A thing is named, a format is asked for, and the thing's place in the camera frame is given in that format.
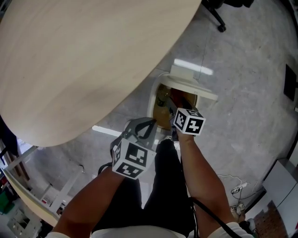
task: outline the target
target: wooden table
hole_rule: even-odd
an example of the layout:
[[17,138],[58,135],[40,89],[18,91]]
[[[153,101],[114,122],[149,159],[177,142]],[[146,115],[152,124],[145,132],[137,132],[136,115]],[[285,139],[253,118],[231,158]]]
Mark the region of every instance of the wooden table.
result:
[[38,146],[67,142],[121,103],[200,0],[13,0],[0,24],[0,114]]

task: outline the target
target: concrete floor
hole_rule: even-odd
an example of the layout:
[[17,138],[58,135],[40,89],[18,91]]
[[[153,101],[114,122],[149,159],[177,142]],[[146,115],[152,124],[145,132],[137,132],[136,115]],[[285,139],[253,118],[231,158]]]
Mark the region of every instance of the concrete floor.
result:
[[[259,188],[273,161],[287,154],[297,132],[294,103],[283,95],[285,64],[298,68],[297,37],[290,14],[279,0],[255,0],[249,9],[224,4],[218,13],[226,32],[217,31],[217,22],[201,6],[156,69],[98,125],[122,131],[127,120],[146,116],[153,81],[169,71],[175,58],[212,69],[213,75],[196,76],[219,98],[215,104],[200,101],[200,113],[207,120],[195,140],[217,174],[237,176],[248,183],[242,192],[246,197]],[[111,161],[109,145],[114,139],[90,129],[63,145],[39,148],[25,163],[31,183],[40,189],[51,183],[60,190],[82,164],[85,173],[69,193],[74,196],[101,165]],[[154,174],[151,167],[140,178],[147,195]],[[230,191],[240,181],[220,178],[234,205],[237,200]],[[52,189],[49,196],[55,193]]]

